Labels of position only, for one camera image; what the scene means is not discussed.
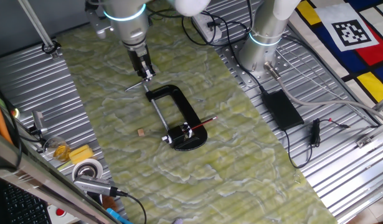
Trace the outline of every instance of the mondrian pattern fabric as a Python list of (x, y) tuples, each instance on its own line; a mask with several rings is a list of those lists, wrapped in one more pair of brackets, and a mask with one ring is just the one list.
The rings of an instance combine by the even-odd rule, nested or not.
[(383, 99), (383, 0), (303, 0), (290, 21), (366, 105)]

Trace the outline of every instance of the yellow sponge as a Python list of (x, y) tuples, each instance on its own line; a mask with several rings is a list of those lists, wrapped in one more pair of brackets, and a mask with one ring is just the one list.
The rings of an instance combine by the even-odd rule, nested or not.
[(79, 162), (84, 161), (85, 159), (92, 157), (93, 155), (93, 150), (88, 145), (84, 145), (72, 151), (69, 154), (69, 158), (73, 164), (77, 164)]

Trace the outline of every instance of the keyboard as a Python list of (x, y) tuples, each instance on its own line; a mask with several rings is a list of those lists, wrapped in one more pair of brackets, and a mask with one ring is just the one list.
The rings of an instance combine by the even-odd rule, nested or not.
[(2, 203), (6, 206), (6, 223), (51, 224), (45, 201), (12, 185), (0, 181)]

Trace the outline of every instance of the red object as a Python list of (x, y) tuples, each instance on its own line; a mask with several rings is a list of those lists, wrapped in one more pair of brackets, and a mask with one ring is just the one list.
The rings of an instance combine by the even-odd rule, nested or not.
[(191, 128), (191, 130), (194, 130), (194, 129), (196, 129), (196, 128), (198, 128), (198, 127), (200, 127), (200, 126), (202, 126), (202, 125), (204, 125), (204, 124), (206, 124), (206, 123), (208, 123), (208, 122), (210, 122), (210, 121), (213, 121), (213, 120), (215, 120), (216, 118), (217, 118), (217, 116), (214, 117), (214, 118), (208, 119), (208, 120), (202, 122), (201, 124), (198, 124), (197, 126)]
[(61, 217), (61, 216), (64, 216), (64, 215), (65, 215), (65, 211), (62, 210), (61, 208), (58, 208), (58, 209), (55, 211), (55, 214), (56, 214), (58, 217)]
[(367, 25), (367, 27), (379, 44), (371, 47), (356, 49), (356, 52), (364, 59), (364, 61), (368, 65), (371, 66), (373, 64), (383, 61), (383, 40), (377, 35), (377, 33), (374, 30), (371, 29), (371, 27), (369, 27), (369, 25)]

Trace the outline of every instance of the black power adapter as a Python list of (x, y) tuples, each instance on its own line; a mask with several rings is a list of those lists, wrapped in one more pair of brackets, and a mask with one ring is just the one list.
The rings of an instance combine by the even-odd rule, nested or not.
[(283, 90), (263, 91), (262, 100), (282, 131), (305, 123)]

